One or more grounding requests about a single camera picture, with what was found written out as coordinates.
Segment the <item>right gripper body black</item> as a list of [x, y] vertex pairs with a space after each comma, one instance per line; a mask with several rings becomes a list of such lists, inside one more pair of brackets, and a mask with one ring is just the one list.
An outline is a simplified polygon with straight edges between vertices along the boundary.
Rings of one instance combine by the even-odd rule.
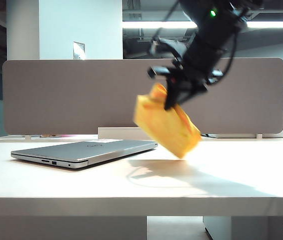
[[185, 44], [177, 40], [154, 39], [149, 53], [173, 55], [173, 66], [151, 66], [148, 75], [152, 79], [165, 77], [167, 84], [176, 92], [205, 92], [204, 85], [214, 85], [224, 77], [224, 72], [214, 69], [224, 50], [201, 40], [194, 39]]

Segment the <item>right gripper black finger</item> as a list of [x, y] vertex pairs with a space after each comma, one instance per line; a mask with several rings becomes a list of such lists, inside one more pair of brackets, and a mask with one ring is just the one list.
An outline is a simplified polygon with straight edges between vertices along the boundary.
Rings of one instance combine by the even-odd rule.
[[195, 86], [195, 87], [191, 87], [191, 88], [187, 88], [187, 89], [181, 89], [179, 91], [176, 103], [181, 105], [181, 104], [191, 100], [192, 98], [194, 98], [198, 95], [202, 95], [206, 92], [207, 92], [207, 88], [204, 85]]
[[166, 88], [167, 96], [165, 100], [164, 109], [167, 111], [177, 103], [180, 91], [176, 79], [166, 79], [166, 83], [167, 83], [167, 88]]

